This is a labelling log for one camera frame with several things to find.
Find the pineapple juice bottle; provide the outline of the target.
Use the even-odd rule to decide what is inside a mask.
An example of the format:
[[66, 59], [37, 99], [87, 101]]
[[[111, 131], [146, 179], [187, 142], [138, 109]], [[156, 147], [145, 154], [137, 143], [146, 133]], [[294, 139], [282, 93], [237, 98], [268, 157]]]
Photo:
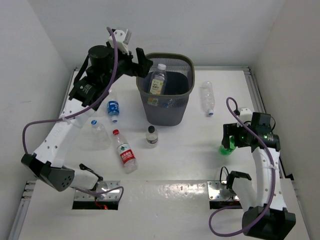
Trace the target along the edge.
[[151, 74], [148, 93], [151, 95], [163, 95], [167, 83], [167, 66], [159, 63], [156, 70]]

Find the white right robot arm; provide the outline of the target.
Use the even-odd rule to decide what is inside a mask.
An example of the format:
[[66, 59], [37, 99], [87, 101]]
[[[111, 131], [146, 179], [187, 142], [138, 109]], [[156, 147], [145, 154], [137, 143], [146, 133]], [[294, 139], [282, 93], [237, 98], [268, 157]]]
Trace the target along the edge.
[[246, 125], [223, 125], [222, 146], [249, 147], [256, 169], [253, 188], [249, 174], [231, 171], [226, 188], [236, 194], [243, 209], [244, 235], [263, 240], [283, 240], [296, 224], [296, 215], [288, 212], [284, 201], [279, 171], [280, 138], [272, 133], [271, 115], [252, 112], [248, 108], [236, 110], [236, 116]]

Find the clear bottle blue cap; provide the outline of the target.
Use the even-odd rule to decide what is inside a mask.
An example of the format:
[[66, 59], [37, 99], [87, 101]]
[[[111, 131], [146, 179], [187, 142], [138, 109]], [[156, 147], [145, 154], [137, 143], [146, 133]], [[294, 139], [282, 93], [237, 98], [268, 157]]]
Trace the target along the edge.
[[90, 124], [93, 148], [97, 151], [108, 149], [111, 146], [111, 140], [105, 126], [95, 119]]

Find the blue label water bottle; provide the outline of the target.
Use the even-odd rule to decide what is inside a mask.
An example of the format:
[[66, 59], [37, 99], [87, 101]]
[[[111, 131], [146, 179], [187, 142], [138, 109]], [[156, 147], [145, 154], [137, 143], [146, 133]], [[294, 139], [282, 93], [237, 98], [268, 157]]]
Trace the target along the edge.
[[173, 108], [175, 106], [174, 99], [158, 99], [159, 108]]

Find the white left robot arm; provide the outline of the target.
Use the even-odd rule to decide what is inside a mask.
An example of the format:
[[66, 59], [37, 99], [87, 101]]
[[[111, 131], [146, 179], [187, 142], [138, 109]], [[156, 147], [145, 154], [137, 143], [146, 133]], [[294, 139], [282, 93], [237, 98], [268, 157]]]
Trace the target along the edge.
[[91, 169], [66, 167], [65, 159], [84, 124], [108, 96], [111, 85], [123, 75], [147, 76], [153, 62], [142, 48], [136, 48], [136, 55], [138, 62], [133, 62], [130, 51], [109, 44], [88, 50], [61, 115], [51, 120], [54, 125], [41, 145], [33, 153], [25, 152], [21, 159], [38, 179], [59, 192], [67, 188], [90, 191], [102, 180]]

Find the green soda bottle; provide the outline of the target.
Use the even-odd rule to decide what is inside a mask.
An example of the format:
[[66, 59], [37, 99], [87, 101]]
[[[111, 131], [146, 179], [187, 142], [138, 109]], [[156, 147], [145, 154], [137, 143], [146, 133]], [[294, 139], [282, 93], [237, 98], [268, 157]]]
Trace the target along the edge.
[[228, 156], [230, 155], [234, 150], [236, 149], [236, 146], [235, 146], [235, 138], [234, 136], [231, 136], [229, 138], [229, 148], [225, 148], [223, 145], [221, 145], [219, 147], [219, 152], [221, 155], [223, 156]]

